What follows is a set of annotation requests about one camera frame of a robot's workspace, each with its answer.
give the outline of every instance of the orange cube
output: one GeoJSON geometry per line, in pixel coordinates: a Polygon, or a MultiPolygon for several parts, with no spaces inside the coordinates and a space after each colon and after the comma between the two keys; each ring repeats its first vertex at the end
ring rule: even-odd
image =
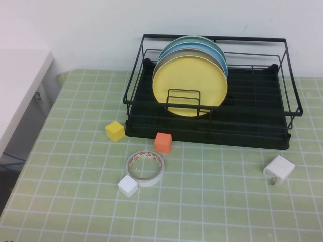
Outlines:
{"type": "Polygon", "coordinates": [[[155,139],[156,151],[160,153],[169,153],[171,151],[172,135],[165,133],[157,133],[155,139]]]}

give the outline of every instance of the foam block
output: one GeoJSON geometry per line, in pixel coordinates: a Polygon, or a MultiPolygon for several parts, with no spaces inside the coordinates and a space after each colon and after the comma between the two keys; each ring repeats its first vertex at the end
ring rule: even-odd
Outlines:
{"type": "Polygon", "coordinates": [[[113,141],[117,142],[125,136],[125,127],[117,121],[113,121],[111,124],[105,127],[106,135],[113,141]]]}
{"type": "Polygon", "coordinates": [[[171,151],[172,135],[165,133],[157,133],[155,139],[156,151],[160,153],[169,153],[171,151]]]}
{"type": "Polygon", "coordinates": [[[126,195],[128,198],[131,197],[139,188],[138,183],[130,176],[126,175],[119,183],[118,187],[120,192],[126,195]]]}

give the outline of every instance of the tape roll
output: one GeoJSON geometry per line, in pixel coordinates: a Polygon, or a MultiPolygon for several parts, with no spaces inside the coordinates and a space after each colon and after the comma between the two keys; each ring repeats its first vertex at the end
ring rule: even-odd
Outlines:
{"type": "Polygon", "coordinates": [[[162,176],[164,175],[164,170],[165,170],[165,165],[164,165],[164,160],[162,159],[162,157],[157,154],[156,152],[153,151],[148,151],[148,150],[142,150],[142,151],[138,151],[134,154],[132,154],[126,163],[126,172],[127,175],[130,176],[132,179],[134,179],[136,182],[138,182],[139,186],[141,187],[149,187],[152,185],[155,185],[157,182],[159,182],[162,178],[162,176]],[[159,165],[160,165],[160,172],[158,173],[157,176],[155,176],[154,178],[151,179],[142,179],[142,178],[135,178],[130,174],[130,168],[131,168],[131,164],[133,162],[135,162],[136,160],[138,160],[139,158],[148,158],[151,157],[153,159],[155,159],[159,165]]]}

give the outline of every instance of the yellow cube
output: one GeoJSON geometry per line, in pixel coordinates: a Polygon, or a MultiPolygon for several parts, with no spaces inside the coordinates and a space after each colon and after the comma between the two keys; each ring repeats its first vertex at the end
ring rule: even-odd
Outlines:
{"type": "Polygon", "coordinates": [[[111,124],[105,127],[106,135],[113,141],[117,142],[119,139],[124,137],[125,128],[117,121],[113,121],[111,124]]]}

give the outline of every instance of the white wall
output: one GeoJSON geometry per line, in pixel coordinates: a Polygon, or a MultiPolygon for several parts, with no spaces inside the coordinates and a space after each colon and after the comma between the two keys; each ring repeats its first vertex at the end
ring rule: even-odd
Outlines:
{"type": "Polygon", "coordinates": [[[294,74],[323,76],[321,0],[0,0],[0,48],[44,48],[46,76],[74,68],[131,69],[144,33],[286,38],[294,74]]]}

